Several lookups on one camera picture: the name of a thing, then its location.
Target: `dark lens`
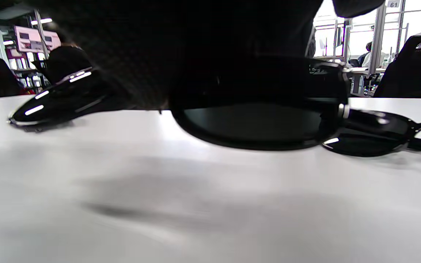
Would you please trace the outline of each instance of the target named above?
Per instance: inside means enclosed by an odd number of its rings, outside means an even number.
[[[346,88],[335,64],[313,66],[309,60],[275,58],[235,65],[209,77],[206,83],[213,84],[175,95],[186,99],[172,101],[172,112],[186,131],[219,145],[259,150],[316,145],[336,131]]]
[[[390,153],[405,143],[408,131],[408,122],[397,115],[371,111],[376,115],[380,128],[371,128],[360,125],[361,120],[349,123],[336,138],[323,143],[328,150],[343,155],[353,156],[379,156]]]

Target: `sunglasses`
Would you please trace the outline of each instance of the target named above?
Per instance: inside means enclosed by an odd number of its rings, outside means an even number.
[[[346,73],[336,63],[264,56],[205,68],[191,65],[183,72],[169,94],[169,109],[186,132],[216,145],[303,149],[333,138],[343,141],[339,131],[347,125],[393,136],[401,145],[410,140],[386,133],[385,124],[402,118],[349,109]],[[43,130],[82,115],[124,109],[127,92],[108,83],[95,69],[69,76],[22,105],[10,123]]]
[[[377,116],[383,125],[369,129],[357,123],[349,123],[339,134],[322,143],[327,150],[342,155],[374,157],[387,155],[405,148],[421,151],[421,139],[415,138],[421,131],[421,123],[389,112],[364,111]]]

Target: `table surface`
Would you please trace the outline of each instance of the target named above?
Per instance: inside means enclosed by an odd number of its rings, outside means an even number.
[[[26,99],[0,99],[0,263],[421,263],[421,153],[223,148],[155,111],[25,133]]]
[[[352,68],[346,69],[346,71],[351,72],[352,74],[360,74],[360,75],[369,74],[367,67],[352,67]],[[385,71],[386,71],[385,68],[376,68],[376,73],[383,73]]]

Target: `metal pole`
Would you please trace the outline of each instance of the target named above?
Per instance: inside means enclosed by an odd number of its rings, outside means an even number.
[[[401,3],[401,12],[404,12],[406,8],[406,0],[402,0]],[[404,26],[404,13],[399,15],[399,33],[397,35],[397,47],[396,47],[396,54],[399,53],[401,47],[401,37],[402,37],[402,27]]]
[[[40,39],[42,40],[43,54],[45,55],[45,59],[48,59],[48,49],[46,48],[46,44],[45,44],[45,35],[43,33],[43,27],[42,27],[42,22],[41,22],[41,19],[40,19],[40,13],[38,12],[38,9],[36,9],[34,11],[35,11],[35,20],[37,21],[38,33],[40,34]]]
[[[421,12],[421,10],[391,12],[391,13],[387,13],[386,15],[390,15],[390,14],[405,14],[405,13],[414,13],[414,12]]]
[[[337,17],[335,18],[335,23],[334,23],[334,43],[333,43],[333,50],[332,50],[332,56],[335,57],[335,49],[337,48]]]
[[[390,28],[390,29],[385,29],[384,31],[388,31],[388,30],[399,30],[400,28]],[[358,33],[358,32],[374,32],[374,30],[363,30],[363,31],[353,31],[351,33]]]
[[[344,55],[344,62],[349,62],[349,41],[350,41],[350,25],[352,24],[352,19],[346,19],[344,21],[344,47],[342,48]]]
[[[404,44],[407,42],[407,34],[409,33],[409,23],[406,25],[406,35],[404,36]]]
[[[386,5],[382,4],[376,10],[375,30],[373,31],[373,45],[371,46],[371,61],[369,63],[368,74],[376,73],[381,57],[381,45],[383,43],[384,19],[386,17]]]

